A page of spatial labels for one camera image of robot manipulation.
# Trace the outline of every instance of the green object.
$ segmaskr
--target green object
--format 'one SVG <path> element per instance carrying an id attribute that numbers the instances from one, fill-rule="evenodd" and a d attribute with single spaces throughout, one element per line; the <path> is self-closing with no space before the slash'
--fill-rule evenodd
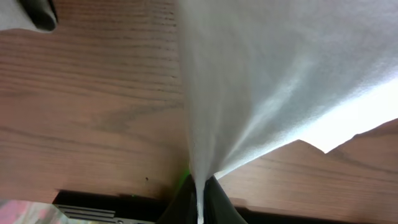
<path id="1" fill-rule="evenodd" d="M 184 173 L 182 174 L 180 180 L 178 181 L 178 187 L 177 187 L 177 191 L 179 191 L 182 187 L 182 185 L 185 182 L 185 179 L 190 175 L 191 173 L 189 172 L 189 169 L 186 169 L 184 171 Z"/>

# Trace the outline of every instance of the wooden surface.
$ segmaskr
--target wooden surface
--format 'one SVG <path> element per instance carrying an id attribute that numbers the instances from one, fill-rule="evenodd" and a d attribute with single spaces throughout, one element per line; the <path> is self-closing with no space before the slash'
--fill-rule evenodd
<path id="1" fill-rule="evenodd" d="M 53 34 L 0 32 L 0 197 L 169 197 L 188 166 L 174 3 L 54 3 Z M 326 155 L 294 142 L 220 182 L 254 210 L 398 222 L 398 121 Z"/>

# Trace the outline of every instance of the black object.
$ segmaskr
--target black object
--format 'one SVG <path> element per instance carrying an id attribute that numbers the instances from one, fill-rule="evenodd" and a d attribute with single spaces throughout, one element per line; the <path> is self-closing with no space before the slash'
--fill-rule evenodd
<path id="1" fill-rule="evenodd" d="M 108 196 L 61 190 L 53 204 L 68 218 L 117 224 L 196 224 L 196 188 L 191 176 L 168 202 L 131 195 Z M 234 208 L 212 177 L 204 191 L 205 224 L 344 224 L 314 218 L 291 217 Z"/>
<path id="2" fill-rule="evenodd" d="M 47 12 L 46 9 L 43 8 L 43 3 L 40 1 L 18 1 L 19 4 L 21 4 L 21 6 L 24 8 L 26 14 L 29 16 L 36 28 L 46 32 L 53 31 L 56 28 L 58 17 L 52 0 L 48 0 L 52 12 Z"/>

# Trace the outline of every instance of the white tissue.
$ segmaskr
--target white tissue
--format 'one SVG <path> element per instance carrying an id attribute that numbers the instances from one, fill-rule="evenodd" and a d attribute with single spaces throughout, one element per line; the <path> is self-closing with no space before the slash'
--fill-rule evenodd
<path id="1" fill-rule="evenodd" d="M 327 152 L 398 117 L 398 2 L 179 0 L 190 163 L 205 181 L 297 139 Z"/>

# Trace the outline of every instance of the wooden table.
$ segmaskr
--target wooden table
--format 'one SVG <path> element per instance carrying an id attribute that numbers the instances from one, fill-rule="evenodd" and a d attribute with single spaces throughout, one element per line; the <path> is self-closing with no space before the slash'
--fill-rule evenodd
<path id="1" fill-rule="evenodd" d="M 188 166 L 174 2 L 55 6 L 53 34 L 0 32 L 0 197 L 169 197 Z M 254 210 L 398 222 L 398 121 L 326 155 L 292 143 L 220 182 Z"/>

